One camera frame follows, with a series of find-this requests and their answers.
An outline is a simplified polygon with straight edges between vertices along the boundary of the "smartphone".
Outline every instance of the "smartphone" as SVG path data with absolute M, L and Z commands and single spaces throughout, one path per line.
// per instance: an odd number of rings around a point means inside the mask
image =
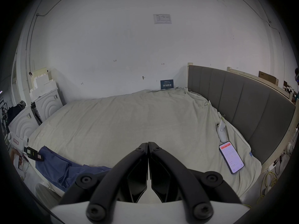
M 231 174 L 235 174 L 237 171 L 244 167 L 242 159 L 230 142 L 221 144 L 219 146 L 219 150 L 224 157 L 224 160 L 229 167 Z

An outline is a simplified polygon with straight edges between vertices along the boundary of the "blue sign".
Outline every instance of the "blue sign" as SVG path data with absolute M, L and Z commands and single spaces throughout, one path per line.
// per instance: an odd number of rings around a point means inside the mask
M 173 88 L 173 80 L 161 80 L 161 90 Z

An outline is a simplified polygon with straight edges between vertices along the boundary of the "bed frame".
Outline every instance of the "bed frame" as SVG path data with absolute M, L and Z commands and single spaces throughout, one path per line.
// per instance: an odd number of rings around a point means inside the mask
M 262 163 L 262 172 L 280 156 L 299 122 L 299 102 L 256 79 L 188 63 L 188 90 L 210 100 L 234 125 Z

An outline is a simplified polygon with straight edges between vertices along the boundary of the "white bedsheet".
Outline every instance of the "white bedsheet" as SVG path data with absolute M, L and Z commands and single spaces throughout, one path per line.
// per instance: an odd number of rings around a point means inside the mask
M 236 174 L 230 173 L 219 152 L 220 117 L 205 98 L 185 88 L 143 90 L 69 103 L 39 126 L 29 146 L 39 150 L 45 145 L 81 165 L 113 167 L 141 143 L 151 141 L 187 168 L 219 172 L 241 196 L 259 177 L 261 163 L 250 156 L 251 148 L 237 129 L 225 121 L 229 140 L 245 164 Z

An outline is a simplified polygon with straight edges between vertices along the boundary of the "styrofoam block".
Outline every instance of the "styrofoam block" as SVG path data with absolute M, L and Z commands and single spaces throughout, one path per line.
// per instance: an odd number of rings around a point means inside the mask
M 30 92 L 31 101 L 34 102 L 39 97 L 57 88 L 55 80 L 50 80 L 47 84 L 39 86 Z
M 33 84 L 35 88 L 39 88 L 42 85 L 49 83 L 48 74 L 42 74 L 34 78 Z

